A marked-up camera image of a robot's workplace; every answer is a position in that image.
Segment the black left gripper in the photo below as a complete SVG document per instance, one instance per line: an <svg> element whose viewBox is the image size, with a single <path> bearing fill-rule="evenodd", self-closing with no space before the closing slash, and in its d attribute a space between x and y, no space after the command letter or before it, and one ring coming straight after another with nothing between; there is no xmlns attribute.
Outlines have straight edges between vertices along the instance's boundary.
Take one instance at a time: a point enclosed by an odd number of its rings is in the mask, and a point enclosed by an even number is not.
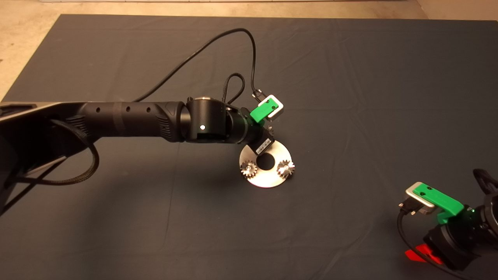
<svg viewBox="0 0 498 280"><path fill-rule="evenodd" d="M257 123L247 108L233 111L233 143L248 145L256 156L266 152L275 142L274 136Z"/></svg>

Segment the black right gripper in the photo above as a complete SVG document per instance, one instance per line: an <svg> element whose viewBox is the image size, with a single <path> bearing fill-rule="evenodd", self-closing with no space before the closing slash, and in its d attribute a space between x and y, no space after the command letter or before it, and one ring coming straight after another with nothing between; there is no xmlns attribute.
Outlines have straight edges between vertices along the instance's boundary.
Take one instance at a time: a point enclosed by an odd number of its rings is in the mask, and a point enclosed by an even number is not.
<svg viewBox="0 0 498 280"><path fill-rule="evenodd" d="M479 257L491 255L491 221L484 214L485 207L466 209L457 216L439 224L424 236L425 243L416 250L439 265L451 270L463 271ZM414 252L404 255L413 262L426 263Z"/></svg>

